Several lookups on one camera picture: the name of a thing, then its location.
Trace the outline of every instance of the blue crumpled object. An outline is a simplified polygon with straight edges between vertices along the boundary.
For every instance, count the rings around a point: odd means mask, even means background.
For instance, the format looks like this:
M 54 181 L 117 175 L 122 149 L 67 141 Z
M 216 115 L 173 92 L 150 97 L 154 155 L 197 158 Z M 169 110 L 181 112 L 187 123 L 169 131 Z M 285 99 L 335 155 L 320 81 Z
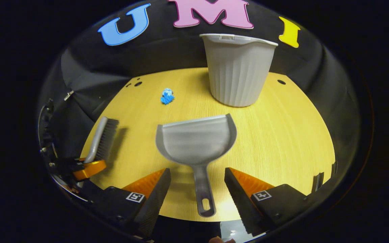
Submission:
M 167 105 L 171 103 L 175 97 L 173 96 L 173 91 L 171 89 L 165 89 L 162 93 L 162 97 L 160 98 L 161 102 Z

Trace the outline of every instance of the brush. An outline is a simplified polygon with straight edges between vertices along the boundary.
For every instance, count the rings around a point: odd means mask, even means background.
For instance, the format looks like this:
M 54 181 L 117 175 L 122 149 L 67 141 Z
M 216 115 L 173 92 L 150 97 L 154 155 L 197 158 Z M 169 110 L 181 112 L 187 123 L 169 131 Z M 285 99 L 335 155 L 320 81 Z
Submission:
M 98 160 L 106 161 L 109 158 L 118 124 L 118 120 L 102 117 L 91 142 L 88 156 L 83 162 L 84 164 Z

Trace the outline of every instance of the letter m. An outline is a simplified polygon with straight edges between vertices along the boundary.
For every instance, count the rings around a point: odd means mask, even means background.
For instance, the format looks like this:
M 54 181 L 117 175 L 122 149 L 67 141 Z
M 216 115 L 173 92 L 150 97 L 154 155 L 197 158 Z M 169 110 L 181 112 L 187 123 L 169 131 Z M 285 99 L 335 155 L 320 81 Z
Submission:
M 225 11 L 226 17 L 221 22 L 226 26 L 253 29 L 253 24 L 249 21 L 246 5 L 249 3 L 243 0 L 217 0 L 210 3 L 207 0 L 168 0 L 175 2 L 178 12 L 178 20 L 173 26 L 178 28 L 196 26 L 200 23 L 199 19 L 193 16 L 196 11 L 208 24 L 212 25 Z

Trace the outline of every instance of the yellow tabletop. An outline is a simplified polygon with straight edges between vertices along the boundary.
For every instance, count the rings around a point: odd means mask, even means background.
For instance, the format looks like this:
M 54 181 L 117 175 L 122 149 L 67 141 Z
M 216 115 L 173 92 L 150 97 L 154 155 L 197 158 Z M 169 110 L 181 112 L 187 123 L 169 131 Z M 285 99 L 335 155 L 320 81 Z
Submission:
M 119 120 L 107 168 L 91 178 L 102 189 L 122 188 L 165 167 L 171 185 L 160 215 L 194 221 L 240 219 L 224 183 L 226 167 L 232 167 L 274 186 L 289 184 L 304 194 L 312 189 L 313 176 L 331 175 L 334 148 L 327 127 L 313 103 L 287 76 L 269 73 L 258 101 L 235 108 L 216 101 L 207 68 L 188 68 L 133 78 L 101 116 Z M 168 105 L 160 101 L 165 88 L 174 92 Z M 216 203 L 213 217 L 201 217 L 196 208 L 192 169 L 165 159 L 156 148 L 158 124 L 230 113 L 237 128 L 232 149 L 208 167 Z M 88 154 L 96 123 L 85 142 Z

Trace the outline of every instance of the blue letter u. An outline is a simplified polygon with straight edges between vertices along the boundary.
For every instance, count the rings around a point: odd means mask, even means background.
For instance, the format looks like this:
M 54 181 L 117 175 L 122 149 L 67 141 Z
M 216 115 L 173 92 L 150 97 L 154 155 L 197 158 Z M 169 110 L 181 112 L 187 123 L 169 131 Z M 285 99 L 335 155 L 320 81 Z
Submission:
M 142 34 L 142 32 L 144 32 L 148 27 L 147 7 L 149 6 L 151 6 L 151 4 L 147 3 L 130 10 L 127 14 L 125 14 L 127 16 L 132 15 L 134 21 L 134 27 L 125 33 L 120 33 L 118 31 L 118 27 L 116 26 L 119 18 L 103 25 L 98 32 L 102 33 L 105 43 L 109 46 L 117 46 L 138 37 L 139 34 Z

